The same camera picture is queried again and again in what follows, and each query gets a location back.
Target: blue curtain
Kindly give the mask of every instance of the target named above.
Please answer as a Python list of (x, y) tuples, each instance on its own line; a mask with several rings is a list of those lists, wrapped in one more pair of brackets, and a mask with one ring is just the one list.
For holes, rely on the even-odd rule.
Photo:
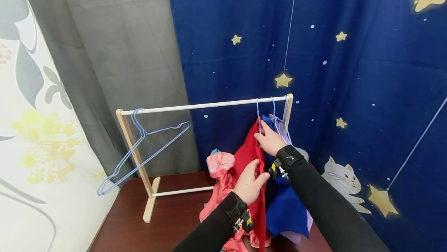
[[(294, 145), (356, 178), (353, 203), (386, 245), (445, 250), (445, 0), (170, 2), (190, 104), (293, 93)], [(213, 149), (238, 149), (256, 106), (191, 116), (206, 169)]]

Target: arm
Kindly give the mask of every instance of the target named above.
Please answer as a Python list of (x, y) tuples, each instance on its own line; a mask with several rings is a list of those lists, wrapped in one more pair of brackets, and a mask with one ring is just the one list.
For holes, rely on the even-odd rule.
[(269, 173), (262, 173), (255, 178), (255, 169), (258, 164), (259, 160), (256, 159), (245, 167), (234, 190), (173, 252), (220, 252), (227, 241), (233, 237), (233, 226), (236, 221), (247, 206), (258, 198), (262, 185), (270, 177)]
[(255, 137), (271, 156), (293, 157), (289, 183), (314, 218), (333, 252), (388, 252), (366, 220), (304, 157), (261, 121), (264, 134)]
[(226, 212), (235, 203), (236, 194), (231, 192), (173, 252), (219, 252), (233, 236), (233, 225)]

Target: wrist-mounted device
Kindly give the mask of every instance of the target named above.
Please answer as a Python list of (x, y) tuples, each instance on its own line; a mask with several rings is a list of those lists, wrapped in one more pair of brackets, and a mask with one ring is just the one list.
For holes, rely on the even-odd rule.
[(292, 165), (301, 159), (304, 159), (304, 156), (296, 152), (293, 146), (285, 146), (276, 153), (276, 160), (267, 172), (270, 173), (273, 179), (276, 179), (280, 175), (288, 181)]
[(230, 192), (218, 207), (230, 218), (233, 233), (236, 233), (241, 227), (246, 233), (254, 228), (254, 223), (247, 213), (247, 204), (236, 193)]

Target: black wrist strap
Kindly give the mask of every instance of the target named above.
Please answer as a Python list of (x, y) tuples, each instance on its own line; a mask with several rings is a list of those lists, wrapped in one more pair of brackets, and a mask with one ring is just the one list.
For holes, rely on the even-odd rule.
[(292, 170), (292, 165), (305, 157), (300, 152), (297, 152), (293, 146), (288, 145), (276, 153), (276, 158), (281, 161), (284, 169), (287, 172), (290, 172)]
[(231, 225), (234, 225), (247, 209), (247, 204), (236, 193), (230, 192), (217, 208), (223, 210), (230, 218)]

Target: dark wooden table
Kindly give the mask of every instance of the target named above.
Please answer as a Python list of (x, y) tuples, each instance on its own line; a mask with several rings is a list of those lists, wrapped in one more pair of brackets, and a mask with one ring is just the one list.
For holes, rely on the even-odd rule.
[[(206, 173), (185, 173), (162, 176), (159, 192), (183, 190), (214, 185)], [(199, 213), (208, 202), (212, 191), (157, 197), (150, 223), (142, 220), (147, 193), (141, 179), (127, 181), (106, 217), (91, 246), (91, 252), (170, 252), (199, 225)], [(249, 251), (258, 251), (250, 247)], [(330, 251), (326, 241), (314, 225), (311, 237), (302, 252)], [(296, 251), (293, 243), (283, 237), (275, 238), (266, 251)]]

